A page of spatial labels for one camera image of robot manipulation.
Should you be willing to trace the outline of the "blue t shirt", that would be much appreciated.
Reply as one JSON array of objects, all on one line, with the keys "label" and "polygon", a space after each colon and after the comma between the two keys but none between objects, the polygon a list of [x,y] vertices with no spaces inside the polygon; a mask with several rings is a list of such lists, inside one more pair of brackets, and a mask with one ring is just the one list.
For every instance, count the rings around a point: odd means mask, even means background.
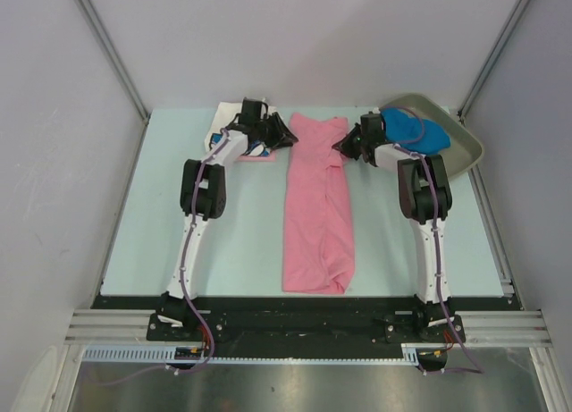
[{"label": "blue t shirt", "polygon": [[438,123],[418,117],[404,108],[384,108],[385,134],[389,141],[409,151],[436,155],[450,147],[450,137]]}]

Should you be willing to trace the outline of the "grey plastic tray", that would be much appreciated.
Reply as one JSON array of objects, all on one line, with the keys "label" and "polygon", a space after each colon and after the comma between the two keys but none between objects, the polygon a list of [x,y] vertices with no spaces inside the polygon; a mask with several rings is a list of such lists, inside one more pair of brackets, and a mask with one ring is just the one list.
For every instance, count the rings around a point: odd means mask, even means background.
[{"label": "grey plastic tray", "polygon": [[431,120],[442,127],[450,138],[450,146],[440,152],[450,180],[470,171],[482,159],[484,148],[481,141],[431,98],[419,93],[408,93],[388,100],[381,108],[390,106],[410,109],[424,120]]}]

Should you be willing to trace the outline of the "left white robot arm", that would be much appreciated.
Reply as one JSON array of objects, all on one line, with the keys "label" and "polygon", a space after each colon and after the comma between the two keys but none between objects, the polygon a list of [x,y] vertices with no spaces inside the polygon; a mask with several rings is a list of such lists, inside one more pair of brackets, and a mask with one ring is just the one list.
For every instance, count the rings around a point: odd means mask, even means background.
[{"label": "left white robot arm", "polygon": [[245,157],[268,159],[299,139],[276,109],[264,100],[219,104],[206,135],[206,154],[183,165],[180,207],[183,233],[172,277],[156,310],[160,323],[176,339],[191,338],[199,319],[189,302],[197,296],[196,261],[206,228],[226,207],[226,177],[230,166]]}]

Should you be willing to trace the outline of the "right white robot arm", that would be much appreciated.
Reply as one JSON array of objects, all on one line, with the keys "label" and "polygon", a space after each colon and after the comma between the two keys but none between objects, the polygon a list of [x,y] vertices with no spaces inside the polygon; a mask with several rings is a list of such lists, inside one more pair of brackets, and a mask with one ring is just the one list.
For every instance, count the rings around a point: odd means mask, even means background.
[{"label": "right white robot arm", "polygon": [[374,112],[362,115],[332,148],[350,159],[362,159],[397,174],[400,210],[410,222],[416,244],[417,310],[412,330],[419,340],[434,341],[446,328],[454,327],[444,262],[444,228],[452,193],[442,157],[391,141],[385,118]]}]

